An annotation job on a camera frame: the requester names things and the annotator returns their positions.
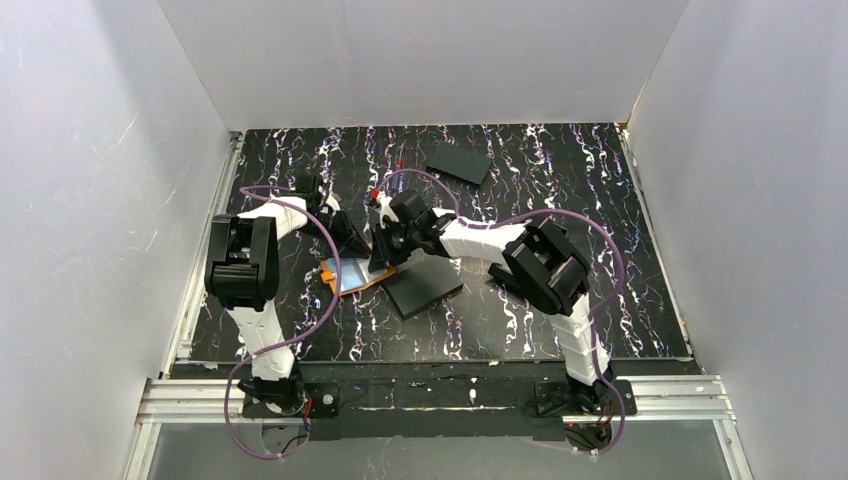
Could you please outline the orange leather card holder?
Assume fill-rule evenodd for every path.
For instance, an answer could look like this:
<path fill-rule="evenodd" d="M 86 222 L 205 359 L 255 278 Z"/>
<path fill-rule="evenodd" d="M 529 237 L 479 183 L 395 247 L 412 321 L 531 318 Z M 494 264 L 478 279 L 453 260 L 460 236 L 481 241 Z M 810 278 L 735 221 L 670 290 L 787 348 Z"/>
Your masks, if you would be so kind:
<path fill-rule="evenodd" d="M 368 270 L 367 259 L 342 258 L 337 263 L 333 258 L 321 261 L 321 280 L 340 296 L 367 290 L 396 273 L 395 267 L 377 272 Z"/>

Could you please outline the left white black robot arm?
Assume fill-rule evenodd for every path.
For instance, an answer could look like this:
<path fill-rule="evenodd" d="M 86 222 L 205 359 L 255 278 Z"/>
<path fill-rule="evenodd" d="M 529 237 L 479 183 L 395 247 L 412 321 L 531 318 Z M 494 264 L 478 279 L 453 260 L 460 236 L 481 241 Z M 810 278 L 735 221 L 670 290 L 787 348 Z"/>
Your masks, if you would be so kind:
<path fill-rule="evenodd" d="M 204 272 L 207 294 L 228 311 L 251 356 L 251 376 L 239 387 L 261 400 L 293 395 L 300 384 L 274 302 L 280 240 L 301 231 L 335 246 L 340 258 L 322 264 L 322 279 L 335 295 L 367 289 L 394 272 L 369 272 L 370 247 L 320 176 L 300 176 L 291 189 L 267 189 L 260 207 L 213 217 Z"/>

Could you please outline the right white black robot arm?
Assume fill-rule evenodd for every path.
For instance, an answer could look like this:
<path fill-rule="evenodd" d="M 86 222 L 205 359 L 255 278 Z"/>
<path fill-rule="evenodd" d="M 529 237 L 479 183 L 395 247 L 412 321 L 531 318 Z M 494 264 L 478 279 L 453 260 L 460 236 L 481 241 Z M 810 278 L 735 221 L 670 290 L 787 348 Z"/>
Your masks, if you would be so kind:
<path fill-rule="evenodd" d="M 494 277 L 548 316 L 568 377 L 610 385 L 609 354 L 590 318 L 589 262 L 549 214 L 535 211 L 503 225 L 473 221 L 430 207 L 412 190 L 394 197 L 375 190 L 368 205 L 378 214 L 370 229 L 370 272 L 397 267 L 417 250 L 487 261 Z"/>

